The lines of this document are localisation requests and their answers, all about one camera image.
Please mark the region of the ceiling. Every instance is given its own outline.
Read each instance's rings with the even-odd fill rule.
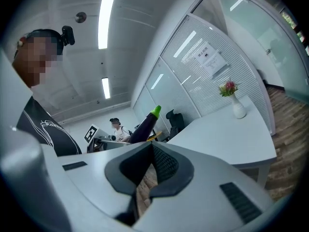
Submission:
[[[58,122],[130,101],[130,90],[166,6],[160,0],[114,0],[108,48],[98,49],[101,0],[25,0],[12,20],[3,45],[12,61],[18,39],[35,29],[61,32],[73,28],[75,44],[66,46],[62,61],[32,88],[33,97]],[[76,23],[85,12],[84,23]],[[109,78],[111,98],[105,99],[101,79]]]

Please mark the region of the person in white shirt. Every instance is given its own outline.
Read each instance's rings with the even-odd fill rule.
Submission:
[[[131,132],[124,126],[121,126],[119,119],[111,118],[112,127],[115,128],[115,137],[117,142],[128,142],[131,138]]]

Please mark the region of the table leg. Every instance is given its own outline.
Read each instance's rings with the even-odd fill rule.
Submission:
[[[265,184],[267,181],[269,169],[270,169],[270,164],[259,167],[259,175],[257,177],[257,183],[260,184],[263,188],[265,187]]]

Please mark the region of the white table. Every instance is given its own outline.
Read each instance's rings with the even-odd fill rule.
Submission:
[[[257,182],[265,186],[270,164],[277,154],[267,126],[248,96],[239,99],[247,115],[237,119],[228,105],[194,120],[168,141],[218,157],[237,168],[259,168]]]

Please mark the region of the pink flower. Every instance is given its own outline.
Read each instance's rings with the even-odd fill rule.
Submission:
[[[232,81],[227,81],[226,84],[225,84],[226,89],[232,89],[234,87],[235,87],[235,83],[232,82]]]

